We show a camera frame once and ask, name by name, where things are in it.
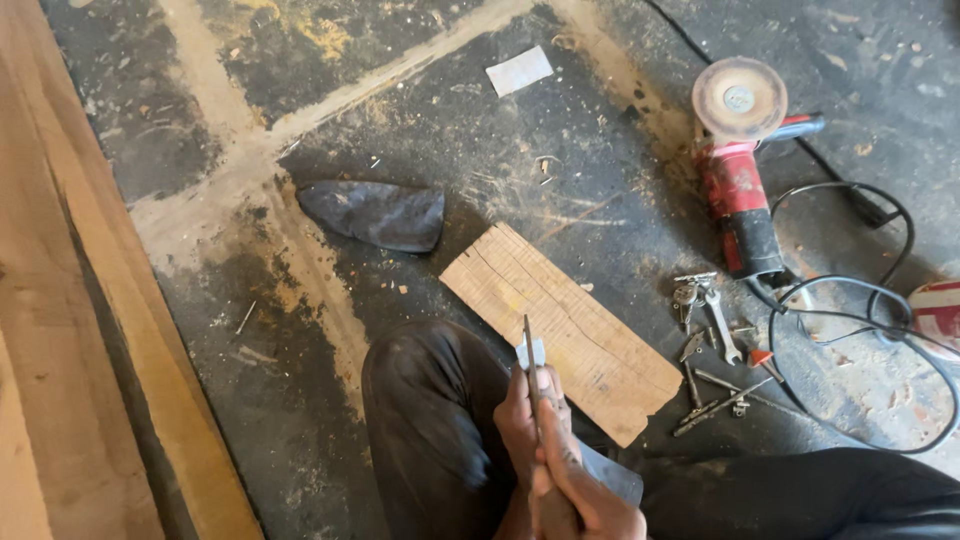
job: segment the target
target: leg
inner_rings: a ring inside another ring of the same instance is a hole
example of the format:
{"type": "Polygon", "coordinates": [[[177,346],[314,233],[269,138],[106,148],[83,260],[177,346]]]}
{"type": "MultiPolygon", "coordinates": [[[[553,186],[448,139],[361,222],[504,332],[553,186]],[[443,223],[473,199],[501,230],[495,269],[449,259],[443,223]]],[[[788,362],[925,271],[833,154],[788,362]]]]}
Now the leg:
{"type": "Polygon", "coordinates": [[[657,540],[960,538],[960,482],[862,449],[644,466],[657,540]]]}
{"type": "Polygon", "coordinates": [[[487,347],[457,325],[408,323],[373,343],[364,409],[394,538],[493,536],[516,485],[493,424],[508,382],[487,347]]]}

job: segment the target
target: angle grinder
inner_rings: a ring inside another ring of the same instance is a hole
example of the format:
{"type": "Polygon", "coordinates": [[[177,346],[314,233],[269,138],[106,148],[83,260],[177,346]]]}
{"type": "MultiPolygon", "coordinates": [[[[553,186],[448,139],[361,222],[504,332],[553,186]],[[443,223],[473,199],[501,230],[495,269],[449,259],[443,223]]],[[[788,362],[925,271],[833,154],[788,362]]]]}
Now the angle grinder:
{"type": "Polygon", "coordinates": [[[693,85],[693,162],[720,226],[728,270],[734,279],[761,278],[775,287],[793,277],[783,264],[754,150],[817,133],[825,124],[819,112],[786,116],[786,108],[783,80],[749,58],[718,61],[693,85]]]}

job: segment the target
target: concrete floor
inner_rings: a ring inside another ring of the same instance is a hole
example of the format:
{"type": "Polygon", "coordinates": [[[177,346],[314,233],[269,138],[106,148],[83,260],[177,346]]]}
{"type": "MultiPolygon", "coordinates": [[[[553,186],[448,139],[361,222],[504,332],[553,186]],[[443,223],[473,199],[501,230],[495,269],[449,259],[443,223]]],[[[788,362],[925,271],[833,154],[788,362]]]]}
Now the concrete floor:
{"type": "MultiPolygon", "coordinates": [[[[601,304],[671,358],[684,342],[671,278],[722,263],[686,146],[689,92],[704,65],[645,4],[43,4],[270,538],[386,537],[363,425],[364,354],[392,325],[443,317],[509,361],[506,343],[437,280],[491,223],[508,222],[571,278],[593,283],[601,304]],[[483,69],[536,45],[556,74],[498,99],[483,69]],[[562,165],[540,186],[535,158],[544,155],[562,165]],[[347,177],[444,188],[437,250],[386,252],[325,233],[300,212],[297,186],[347,177]]],[[[774,66],[791,111],[827,115],[811,142],[834,167],[913,211],[917,247],[897,289],[960,275],[960,237],[944,234],[955,230],[960,197],[954,4],[662,4],[714,58],[774,66]]],[[[825,178],[792,142],[763,148],[758,161],[771,196],[825,178]]],[[[784,209],[778,231],[794,270],[875,280],[903,226],[866,230],[842,201],[818,194],[784,209]]],[[[724,280],[721,290],[729,319],[765,327],[742,286],[724,280]]],[[[837,288],[815,300],[863,306],[837,288]]],[[[783,326],[783,371],[845,428],[906,448],[948,418],[946,388],[913,356],[872,338],[817,349],[783,326]]],[[[697,361],[740,383],[758,377],[709,349],[697,361]]],[[[745,420],[669,437],[688,407],[681,392],[621,459],[841,443],[758,405],[745,420]]],[[[953,437],[920,459],[960,476],[958,448],[953,437]]],[[[173,535],[191,537],[178,495],[157,486],[173,535]]]]}

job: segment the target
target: wooden plank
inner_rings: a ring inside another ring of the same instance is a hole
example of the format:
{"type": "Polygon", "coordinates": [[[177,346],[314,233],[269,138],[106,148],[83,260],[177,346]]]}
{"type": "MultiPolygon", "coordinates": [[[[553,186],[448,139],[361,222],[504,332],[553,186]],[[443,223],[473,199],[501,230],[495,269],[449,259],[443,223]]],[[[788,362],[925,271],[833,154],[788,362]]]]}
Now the wooden plank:
{"type": "Polygon", "coordinates": [[[199,537],[263,538],[36,1],[0,0],[0,57],[27,97],[62,203],[126,340],[199,537]]]}
{"type": "Polygon", "coordinates": [[[440,280],[514,346],[530,315],[566,395],[622,447],[680,387],[680,371],[504,223],[440,280]]]}
{"type": "Polygon", "coordinates": [[[0,118],[0,537],[159,540],[69,225],[6,54],[0,118]]]}

